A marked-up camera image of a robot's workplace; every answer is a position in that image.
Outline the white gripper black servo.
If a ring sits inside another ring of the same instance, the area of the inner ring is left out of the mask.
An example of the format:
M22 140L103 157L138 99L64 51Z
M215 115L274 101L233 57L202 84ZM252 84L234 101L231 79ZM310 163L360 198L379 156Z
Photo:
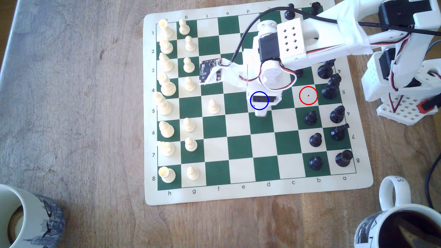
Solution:
M247 98L254 104L255 115L265 117L272 106L279 104L282 92L293 83L288 79L289 70L282 68L277 23L264 20L257 29L252 47L243 48L245 72L240 82L246 83Z

